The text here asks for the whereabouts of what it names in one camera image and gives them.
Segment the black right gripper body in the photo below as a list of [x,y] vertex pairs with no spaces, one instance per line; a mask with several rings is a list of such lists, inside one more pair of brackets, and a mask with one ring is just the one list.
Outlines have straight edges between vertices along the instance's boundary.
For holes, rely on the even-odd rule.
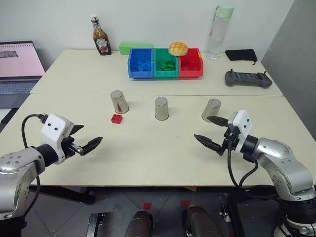
[[229,148],[229,142],[231,142],[231,150],[235,150],[238,144],[238,128],[228,128],[224,133],[224,140],[221,148],[221,155]]

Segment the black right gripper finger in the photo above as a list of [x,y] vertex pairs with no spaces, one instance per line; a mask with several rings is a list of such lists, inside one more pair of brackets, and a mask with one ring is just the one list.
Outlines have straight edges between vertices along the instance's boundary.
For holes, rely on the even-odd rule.
[[228,120],[226,118],[218,117],[218,116],[209,116],[207,119],[221,127],[229,127]]
[[217,143],[214,143],[211,139],[205,137],[205,136],[202,136],[202,135],[197,135],[195,134],[194,137],[202,144],[204,145],[205,147],[215,151],[219,156],[222,156],[223,155],[223,152],[222,152],[222,147],[217,144]]

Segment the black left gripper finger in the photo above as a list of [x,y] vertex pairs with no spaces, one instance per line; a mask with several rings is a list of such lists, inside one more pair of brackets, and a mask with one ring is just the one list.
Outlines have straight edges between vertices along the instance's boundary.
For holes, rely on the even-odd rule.
[[82,150],[80,151],[79,154],[81,156],[84,156],[84,155],[90,153],[95,148],[97,148],[97,146],[101,143],[102,139],[103,139],[103,137],[96,137],[96,138],[92,139],[85,146],[82,147]]
[[80,129],[82,129],[84,125],[81,124],[75,124],[70,132],[70,136],[78,132]]

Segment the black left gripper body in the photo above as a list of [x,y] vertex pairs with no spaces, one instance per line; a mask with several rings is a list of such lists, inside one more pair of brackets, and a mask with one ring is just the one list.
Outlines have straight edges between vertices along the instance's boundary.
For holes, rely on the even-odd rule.
[[61,146],[65,154],[65,158],[70,158],[74,156],[75,153],[81,154],[83,152],[83,148],[76,145],[74,141],[74,138],[71,136],[62,140]]

